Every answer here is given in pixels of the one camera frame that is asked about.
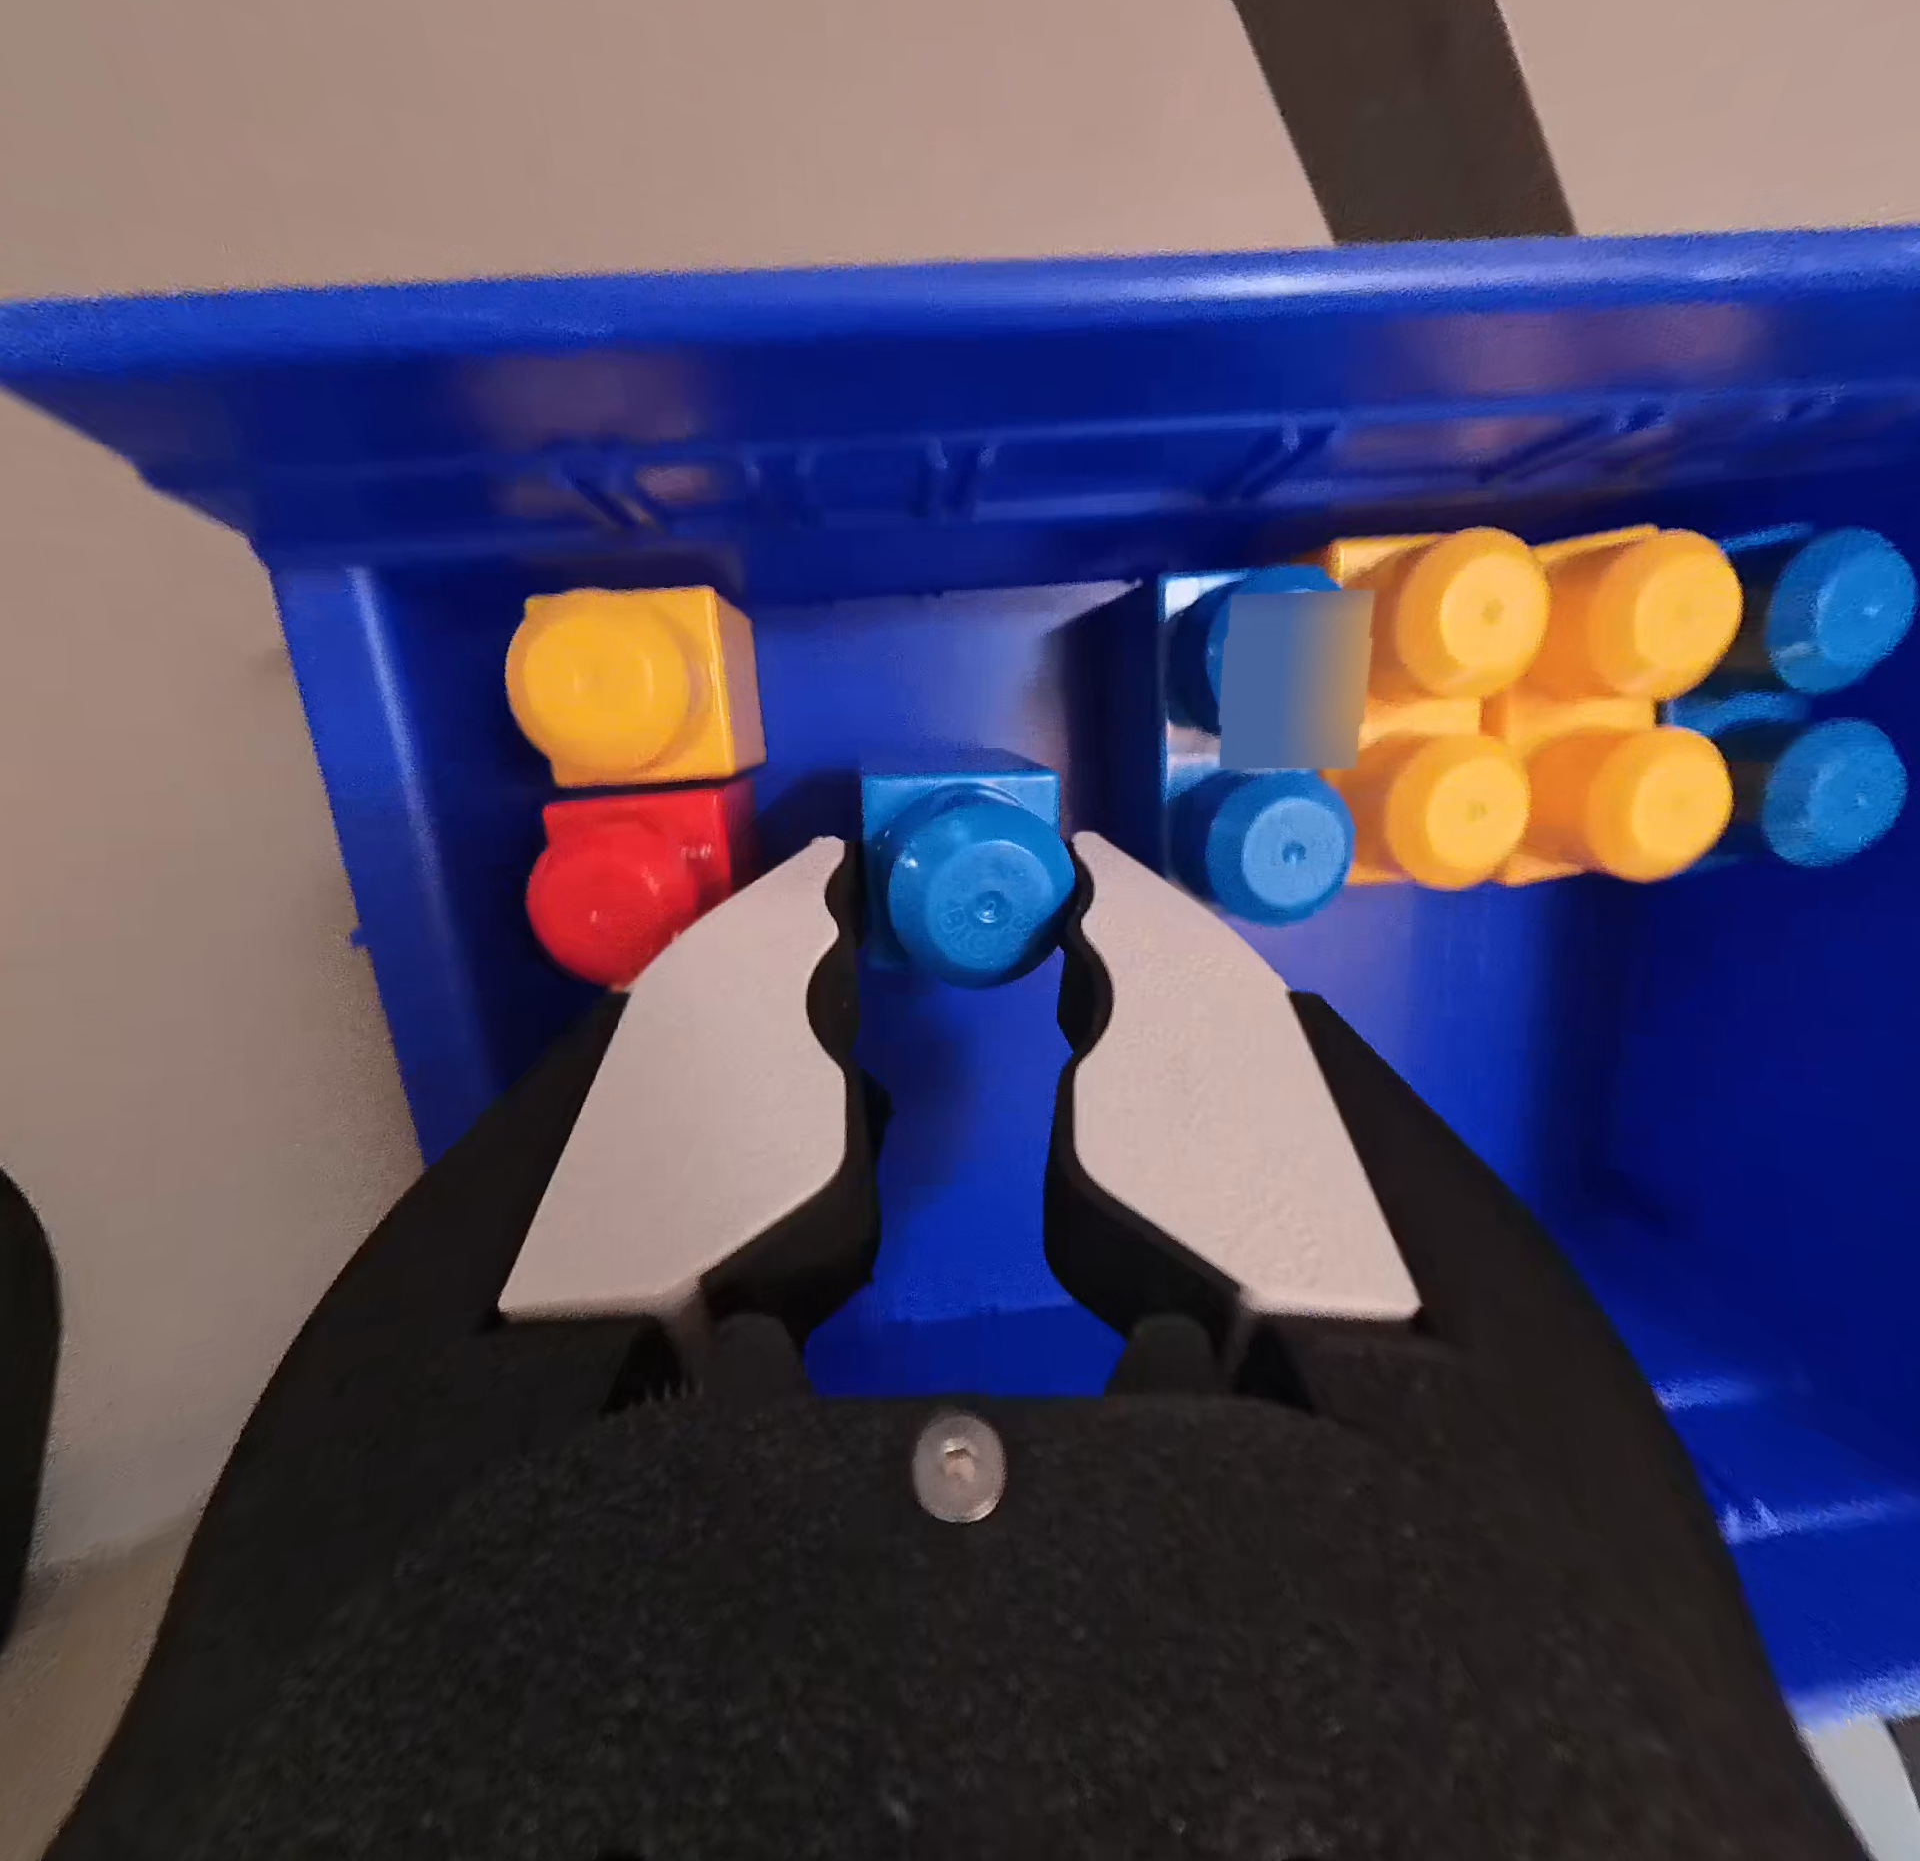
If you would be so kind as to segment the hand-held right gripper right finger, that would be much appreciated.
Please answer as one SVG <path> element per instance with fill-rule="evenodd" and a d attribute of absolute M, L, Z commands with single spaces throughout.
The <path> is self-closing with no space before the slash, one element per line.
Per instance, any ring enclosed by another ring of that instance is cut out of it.
<path fill-rule="evenodd" d="M 1422 1307 L 1285 979 L 1113 841 L 1068 841 L 1045 1254 L 1113 1329 Z"/>

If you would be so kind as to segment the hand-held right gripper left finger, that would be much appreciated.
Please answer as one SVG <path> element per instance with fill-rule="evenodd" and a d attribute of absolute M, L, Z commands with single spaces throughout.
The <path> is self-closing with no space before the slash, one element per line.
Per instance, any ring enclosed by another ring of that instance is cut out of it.
<path fill-rule="evenodd" d="M 498 1297 L 508 1321 L 815 1329 L 879 1251 L 858 855 L 811 841 L 636 979 Z"/>

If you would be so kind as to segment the blue plastic bin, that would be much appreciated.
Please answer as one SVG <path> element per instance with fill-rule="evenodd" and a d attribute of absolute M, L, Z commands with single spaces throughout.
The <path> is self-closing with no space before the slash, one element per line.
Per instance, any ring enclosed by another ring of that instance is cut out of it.
<path fill-rule="evenodd" d="M 593 1008 L 519 888 L 548 585 L 755 624 L 771 861 L 1001 749 L 1116 841 L 1162 578 L 1346 534 L 1916 559 L 1916 227 L 5 303 L 5 393 L 270 578 L 436 1162 Z M 1692 1460 L 1789 1706 L 1916 1716 L 1916 795 L 1859 859 L 1352 888 L 1234 927 L 1551 1232 Z"/>

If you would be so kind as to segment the red one-stud block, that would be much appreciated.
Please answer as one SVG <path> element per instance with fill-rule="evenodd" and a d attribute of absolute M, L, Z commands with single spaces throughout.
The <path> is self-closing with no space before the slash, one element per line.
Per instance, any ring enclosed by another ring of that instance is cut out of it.
<path fill-rule="evenodd" d="M 588 985 L 635 985 L 757 876 L 755 806 L 749 775 L 548 802 L 525 888 L 546 957 Z"/>

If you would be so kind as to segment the blue two-stud block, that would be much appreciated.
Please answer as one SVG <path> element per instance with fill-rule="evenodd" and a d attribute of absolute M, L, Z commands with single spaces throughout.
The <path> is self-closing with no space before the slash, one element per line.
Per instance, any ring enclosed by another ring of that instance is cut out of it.
<path fill-rule="evenodd" d="M 1369 596 L 1308 563 L 1159 580 L 1161 857 L 1214 911 L 1285 927 L 1349 880 L 1333 775 L 1358 760 L 1373 624 Z"/>
<path fill-rule="evenodd" d="M 1778 525 L 1721 545 L 1740 583 L 1740 627 L 1707 679 L 1663 709 L 1715 742 L 1732 816 L 1692 869 L 1835 869 L 1884 841 L 1909 805 L 1909 767 L 1884 728 L 1837 715 L 1909 639 L 1916 575 L 1864 526 Z"/>

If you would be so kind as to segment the blue one-stud block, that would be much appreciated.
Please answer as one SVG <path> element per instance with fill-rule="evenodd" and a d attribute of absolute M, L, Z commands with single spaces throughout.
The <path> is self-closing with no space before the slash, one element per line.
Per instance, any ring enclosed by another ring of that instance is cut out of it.
<path fill-rule="evenodd" d="M 984 746 L 868 758 L 858 800 L 874 967 L 986 989 L 1051 955 L 1078 886 L 1055 768 Z"/>

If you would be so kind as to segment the yellow one-stud block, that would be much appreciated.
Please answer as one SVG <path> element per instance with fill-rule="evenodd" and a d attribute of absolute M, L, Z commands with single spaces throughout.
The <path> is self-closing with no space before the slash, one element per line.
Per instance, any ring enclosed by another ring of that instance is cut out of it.
<path fill-rule="evenodd" d="M 757 628 L 706 585 L 531 596 L 502 675 L 562 791 L 728 782 L 766 758 Z"/>

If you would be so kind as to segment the black wrist rest pad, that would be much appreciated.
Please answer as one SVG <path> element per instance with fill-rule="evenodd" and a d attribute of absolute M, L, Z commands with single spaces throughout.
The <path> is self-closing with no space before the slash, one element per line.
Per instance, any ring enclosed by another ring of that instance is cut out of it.
<path fill-rule="evenodd" d="M 62 1347 L 60 1273 L 35 1204 L 3 1172 L 3 1642 L 29 1582 Z"/>

